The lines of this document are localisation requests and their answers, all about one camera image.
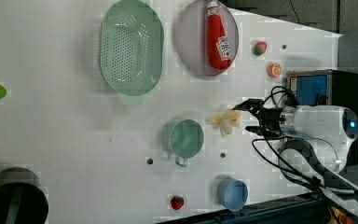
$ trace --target table surface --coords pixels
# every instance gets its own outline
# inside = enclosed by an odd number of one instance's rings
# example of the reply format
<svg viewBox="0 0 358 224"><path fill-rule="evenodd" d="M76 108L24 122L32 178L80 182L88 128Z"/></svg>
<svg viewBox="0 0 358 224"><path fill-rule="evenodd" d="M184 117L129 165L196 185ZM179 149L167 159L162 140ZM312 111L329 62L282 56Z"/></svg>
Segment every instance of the table surface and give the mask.
<svg viewBox="0 0 358 224"><path fill-rule="evenodd" d="M115 2L0 1L0 83L8 89L0 100L0 171L20 166L38 174L48 222L154 223L221 210L216 189L225 175L246 183L247 204L306 192L252 150L256 136L244 127L257 121L248 113L226 139L204 120L247 97L266 97L282 82L267 76L269 63L281 63L284 73L337 68L339 35L231 9L240 32L234 64L217 77L196 76L172 36L191 1L153 0L165 31L162 77L134 107L119 103L98 66L101 21ZM259 58L251 53L256 40L268 42ZM162 126L176 117L196 119L205 131L186 168L160 143ZM185 198L180 211L169 206L174 194Z"/></svg>

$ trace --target red ketchup bottle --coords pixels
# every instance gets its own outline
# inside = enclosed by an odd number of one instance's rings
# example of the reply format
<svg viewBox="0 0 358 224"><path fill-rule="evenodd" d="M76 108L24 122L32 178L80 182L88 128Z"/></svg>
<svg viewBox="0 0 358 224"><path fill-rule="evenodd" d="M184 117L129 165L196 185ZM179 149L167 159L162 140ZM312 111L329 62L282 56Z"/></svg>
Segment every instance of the red ketchup bottle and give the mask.
<svg viewBox="0 0 358 224"><path fill-rule="evenodd" d="M219 15L219 6L211 1L208 6L208 33L207 47L209 62L214 69L225 70L231 65L231 50L222 19Z"/></svg>

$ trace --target strawberry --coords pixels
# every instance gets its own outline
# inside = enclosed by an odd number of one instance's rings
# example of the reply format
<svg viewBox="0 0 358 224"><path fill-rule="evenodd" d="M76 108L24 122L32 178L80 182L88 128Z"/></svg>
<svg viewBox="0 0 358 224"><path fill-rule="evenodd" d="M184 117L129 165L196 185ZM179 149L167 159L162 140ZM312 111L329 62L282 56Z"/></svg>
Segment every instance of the strawberry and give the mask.
<svg viewBox="0 0 358 224"><path fill-rule="evenodd" d="M253 54L255 56L260 56L262 54L264 54L267 50L267 43L266 42L258 42L257 44L255 44L254 50L253 50Z"/></svg>
<svg viewBox="0 0 358 224"><path fill-rule="evenodd" d="M185 204L185 200L182 197L174 196L171 199L171 206L174 210L179 210Z"/></svg>

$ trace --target blue cup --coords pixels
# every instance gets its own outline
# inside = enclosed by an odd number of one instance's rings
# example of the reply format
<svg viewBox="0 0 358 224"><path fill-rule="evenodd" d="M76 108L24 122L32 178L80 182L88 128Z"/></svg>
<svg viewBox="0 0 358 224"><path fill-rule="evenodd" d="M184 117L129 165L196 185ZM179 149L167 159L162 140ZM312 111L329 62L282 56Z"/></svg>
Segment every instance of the blue cup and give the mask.
<svg viewBox="0 0 358 224"><path fill-rule="evenodd" d="M241 210L247 199L248 188L242 181L228 177L220 182L217 200L231 212Z"/></svg>

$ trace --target teal cup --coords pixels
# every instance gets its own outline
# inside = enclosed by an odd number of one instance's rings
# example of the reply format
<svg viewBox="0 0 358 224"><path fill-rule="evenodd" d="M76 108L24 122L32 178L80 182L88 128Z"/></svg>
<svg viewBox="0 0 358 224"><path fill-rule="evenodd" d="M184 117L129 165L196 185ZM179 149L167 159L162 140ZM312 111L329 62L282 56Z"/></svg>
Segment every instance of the teal cup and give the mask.
<svg viewBox="0 0 358 224"><path fill-rule="evenodd" d="M202 149L204 134L192 119L176 119L167 123L162 131L162 144L173 155L177 165L187 167L187 160Z"/></svg>

